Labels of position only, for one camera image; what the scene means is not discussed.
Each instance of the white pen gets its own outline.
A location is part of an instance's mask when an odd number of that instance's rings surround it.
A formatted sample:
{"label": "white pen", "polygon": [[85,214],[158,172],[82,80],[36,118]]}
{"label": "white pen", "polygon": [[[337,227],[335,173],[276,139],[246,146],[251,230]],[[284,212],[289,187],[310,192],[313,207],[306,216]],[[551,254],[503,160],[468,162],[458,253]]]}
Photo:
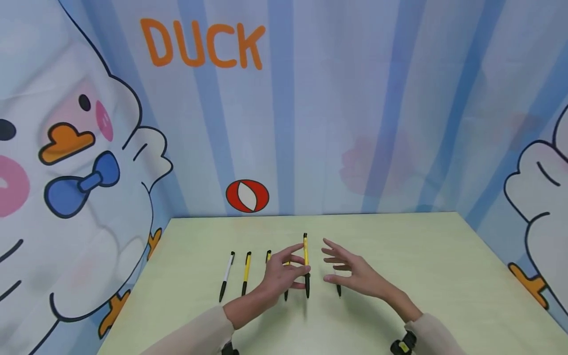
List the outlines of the white pen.
{"label": "white pen", "polygon": [[229,272],[231,271],[233,260],[235,260],[235,252],[231,252],[231,257],[229,258],[229,263],[227,264],[227,270],[225,271],[225,277],[223,278],[223,284],[221,285],[221,293],[219,294],[219,302],[221,302],[223,295],[225,294],[225,288],[227,287],[227,280],[229,279]]}

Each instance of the orange letters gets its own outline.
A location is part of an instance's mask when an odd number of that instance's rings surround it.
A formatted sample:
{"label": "orange letters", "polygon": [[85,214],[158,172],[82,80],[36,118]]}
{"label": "orange letters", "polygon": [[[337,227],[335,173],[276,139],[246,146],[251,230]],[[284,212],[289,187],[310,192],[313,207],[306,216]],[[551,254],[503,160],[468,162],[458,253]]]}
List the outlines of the orange letters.
{"label": "orange letters", "polygon": [[186,65],[202,66],[203,64],[205,64],[205,53],[203,51],[203,42],[201,41],[199,23],[197,21],[192,21],[191,28],[193,30],[193,39],[195,40],[195,51],[197,53],[197,58],[191,59],[187,55],[187,50],[185,48],[185,38],[183,37],[183,28],[181,27],[179,21],[174,21],[174,31],[176,32],[179,53],[181,54],[181,59]]}
{"label": "orange letters", "polygon": [[260,55],[258,54],[258,48],[256,48],[256,41],[262,37],[266,29],[264,26],[257,27],[248,38],[245,38],[245,27],[242,23],[237,24],[237,36],[239,37],[239,54],[241,56],[241,67],[247,67],[247,49],[250,48],[252,54],[252,60],[254,61],[254,66],[256,69],[262,69],[262,62],[260,61]]}
{"label": "orange letters", "polygon": [[[144,38],[146,39],[146,44],[148,45],[148,50],[150,51],[150,58],[155,66],[163,66],[169,64],[174,57],[174,51],[172,48],[172,39],[168,33],[168,29],[160,22],[154,19],[140,19],[140,25],[142,26],[142,32],[144,33]],[[157,29],[162,35],[162,40],[164,41],[164,46],[166,48],[166,54],[160,57],[158,50],[156,49],[156,44],[154,42],[154,37],[152,37],[152,32],[150,28]]]}
{"label": "orange letters", "polygon": [[[148,52],[150,54],[152,63],[155,66],[164,66],[170,64],[174,57],[174,50],[172,45],[172,37],[170,36],[170,33],[168,32],[166,26],[160,21],[151,18],[140,19],[140,26],[142,27],[142,32],[144,34],[144,39],[146,40],[146,45],[148,46]],[[242,23],[238,23],[236,27],[236,40],[239,44],[239,60],[241,68],[246,68],[248,66],[247,51],[250,50],[252,60],[254,62],[254,67],[257,70],[262,70],[262,61],[258,52],[257,42],[266,32],[266,28],[264,26],[258,26],[248,37],[246,37],[244,25]],[[156,34],[156,32],[154,31],[154,33],[152,33],[152,29],[157,30],[162,37],[161,40],[164,43],[165,48],[165,53],[162,56],[160,56],[160,53],[158,53],[158,49],[156,48],[155,40],[159,39],[153,37],[153,34]],[[198,67],[205,64],[205,50],[203,47],[203,39],[201,30],[199,28],[199,23],[197,21],[191,22],[191,33],[193,34],[193,40],[195,43],[194,59],[190,58],[190,55],[187,52],[188,43],[186,42],[186,40],[189,40],[189,38],[186,37],[188,35],[188,32],[184,33],[181,22],[177,20],[174,21],[173,29],[178,44],[179,55],[181,56],[182,61],[186,65],[192,67]],[[211,25],[207,29],[206,44],[209,59],[215,66],[219,68],[233,68],[237,65],[236,59],[222,60],[217,56],[217,51],[215,48],[215,37],[220,33],[232,36],[235,34],[235,28],[227,24],[217,23]]]}
{"label": "orange letters", "polygon": [[215,52],[215,35],[220,32],[232,35],[235,33],[235,29],[227,24],[220,23],[209,27],[209,30],[207,30],[207,51],[209,52],[209,58],[213,64],[220,68],[233,68],[237,65],[236,59],[221,60],[217,57],[217,52]]}

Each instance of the blue striped backdrop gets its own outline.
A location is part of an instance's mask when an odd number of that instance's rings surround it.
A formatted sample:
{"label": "blue striped backdrop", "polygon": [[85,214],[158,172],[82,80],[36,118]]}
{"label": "blue striped backdrop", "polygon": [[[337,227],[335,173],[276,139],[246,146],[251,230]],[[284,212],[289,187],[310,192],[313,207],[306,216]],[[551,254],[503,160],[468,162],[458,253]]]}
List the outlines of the blue striped backdrop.
{"label": "blue striped backdrop", "polygon": [[[244,215],[225,191],[252,179],[270,194],[259,215],[457,210],[503,262],[535,272],[526,223],[503,184],[524,147],[552,139],[568,103],[565,1],[61,3],[138,94],[143,124],[168,139],[174,170],[153,191],[155,225]],[[152,64],[141,18],[168,29],[169,64]],[[216,67],[207,47],[204,65],[185,65],[174,20],[192,58],[194,20],[204,43],[215,23],[242,23],[247,36],[264,26],[262,69],[250,52],[248,67],[240,66],[236,33],[215,39],[221,59],[239,62],[234,68]],[[72,337],[72,324],[56,329],[38,353],[96,353],[93,329],[104,312]]]}

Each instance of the finger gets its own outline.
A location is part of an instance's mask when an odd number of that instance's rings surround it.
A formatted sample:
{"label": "finger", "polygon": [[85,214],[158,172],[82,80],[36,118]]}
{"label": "finger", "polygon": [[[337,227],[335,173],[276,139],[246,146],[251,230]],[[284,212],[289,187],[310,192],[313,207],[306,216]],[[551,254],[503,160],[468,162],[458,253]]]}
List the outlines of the finger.
{"label": "finger", "polygon": [[290,255],[292,255],[292,253],[294,253],[296,250],[302,249],[303,247],[304,247],[304,244],[303,244],[303,243],[297,243],[297,244],[291,245],[291,246],[289,246],[288,248],[283,249],[283,250],[279,251],[279,252],[276,253],[276,254],[272,254],[272,256],[271,256],[270,259],[271,259],[271,260],[272,260],[272,259],[275,259],[275,260],[277,260],[278,262],[284,263],[284,262],[286,262],[286,261],[283,261],[283,260],[284,260],[286,257],[290,257]]}
{"label": "finger", "polygon": [[335,270],[351,271],[351,266],[349,265],[334,265],[333,268]]}
{"label": "finger", "polygon": [[295,280],[300,276],[304,276],[305,274],[309,273],[311,270],[311,267],[309,265],[305,266],[285,265],[284,268],[286,269],[287,276],[290,277],[292,280]]}
{"label": "finger", "polygon": [[283,263],[284,263],[284,262],[289,262],[289,261],[290,261],[290,262],[295,262],[296,264],[300,264],[300,265],[304,265],[304,264],[305,264],[303,257],[298,256],[298,255],[294,255],[294,254],[289,255],[288,257],[285,257],[285,258],[282,260]]}
{"label": "finger", "polygon": [[331,255],[331,256],[335,256],[338,257],[339,253],[336,250],[333,249],[327,249],[327,248],[322,248],[321,252],[327,255]]}
{"label": "finger", "polygon": [[334,285],[349,287],[349,285],[351,284],[351,277],[343,277],[339,275],[325,275],[323,281],[333,283]]}
{"label": "finger", "polygon": [[323,242],[325,244],[327,244],[329,247],[331,247],[333,250],[335,250],[337,255],[339,255],[340,257],[349,259],[350,256],[352,255],[347,249],[345,249],[344,247],[342,247],[339,244],[336,244],[336,243],[330,241],[329,239],[324,238]]}
{"label": "finger", "polygon": [[336,264],[346,264],[346,261],[339,258],[323,258],[323,261],[329,263],[336,263]]}
{"label": "finger", "polygon": [[306,288],[306,284],[301,282],[293,282],[290,288],[296,290],[303,290]]}

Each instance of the beige sleeve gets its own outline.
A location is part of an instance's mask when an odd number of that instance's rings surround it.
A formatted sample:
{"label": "beige sleeve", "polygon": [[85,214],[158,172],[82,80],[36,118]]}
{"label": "beige sleeve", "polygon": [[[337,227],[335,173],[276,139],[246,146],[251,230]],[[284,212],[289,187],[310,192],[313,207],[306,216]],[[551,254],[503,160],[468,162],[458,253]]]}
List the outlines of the beige sleeve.
{"label": "beige sleeve", "polygon": [[215,306],[150,346],[141,355],[211,355],[231,340],[233,325]]}
{"label": "beige sleeve", "polygon": [[416,355],[466,355],[450,331],[433,315],[425,313],[404,327],[416,335]]}

